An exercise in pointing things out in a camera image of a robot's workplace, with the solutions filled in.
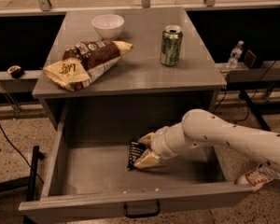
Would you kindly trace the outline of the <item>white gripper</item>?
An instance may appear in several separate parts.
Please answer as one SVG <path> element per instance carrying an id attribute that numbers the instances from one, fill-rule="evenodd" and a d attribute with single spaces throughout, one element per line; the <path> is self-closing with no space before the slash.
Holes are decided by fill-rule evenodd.
<path id="1" fill-rule="evenodd" d="M 137 169 L 154 167 L 160 163 L 160 159 L 171 159 L 181 151 L 193 145 L 188 138 L 181 123 L 171 127 L 165 126 L 155 133 L 148 133 L 138 139 L 138 143 L 151 146 L 133 164 Z"/>

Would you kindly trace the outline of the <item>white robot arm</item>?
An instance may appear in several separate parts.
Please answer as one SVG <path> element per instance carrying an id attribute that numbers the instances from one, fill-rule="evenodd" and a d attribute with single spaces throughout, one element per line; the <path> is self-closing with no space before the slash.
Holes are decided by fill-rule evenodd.
<path id="1" fill-rule="evenodd" d="M 134 167 L 145 169 L 177 156 L 185 149 L 207 145 L 230 147 L 280 174 L 280 133 L 235 124 L 202 110 L 191 109 L 182 120 L 139 139 L 147 149 Z"/>

